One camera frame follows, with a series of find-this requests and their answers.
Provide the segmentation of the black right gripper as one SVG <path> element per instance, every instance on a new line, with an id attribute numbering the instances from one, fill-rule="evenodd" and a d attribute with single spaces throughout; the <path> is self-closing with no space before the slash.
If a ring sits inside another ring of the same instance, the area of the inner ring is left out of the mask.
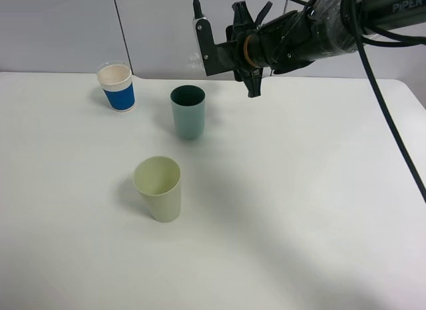
<path id="1" fill-rule="evenodd" d="M 254 21 L 245 1 L 233 3 L 232 9 L 233 23 L 226 27 L 226 41 L 216 45 L 218 62 L 222 70 L 233 72 L 234 80 L 242 80 L 248 90 L 249 98 L 255 98 L 261 95 L 263 68 L 255 69 L 250 66 L 243 52 L 243 40 L 246 39 L 243 31 L 250 30 Z"/>

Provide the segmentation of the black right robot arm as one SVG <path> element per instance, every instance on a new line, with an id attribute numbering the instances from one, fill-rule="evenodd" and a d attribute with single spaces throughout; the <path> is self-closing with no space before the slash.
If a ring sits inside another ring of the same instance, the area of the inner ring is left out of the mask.
<path id="1" fill-rule="evenodd" d="M 394 29 L 425 22 L 425 0 L 309 0 L 265 23 L 267 2 L 252 18 L 245 2 L 233 4 L 233 23 L 226 41 L 215 46 L 216 71 L 232 71 L 250 98 L 260 95 L 263 69 L 276 75 L 313 62 L 376 47 L 425 44 L 424 37 L 394 33 Z"/>

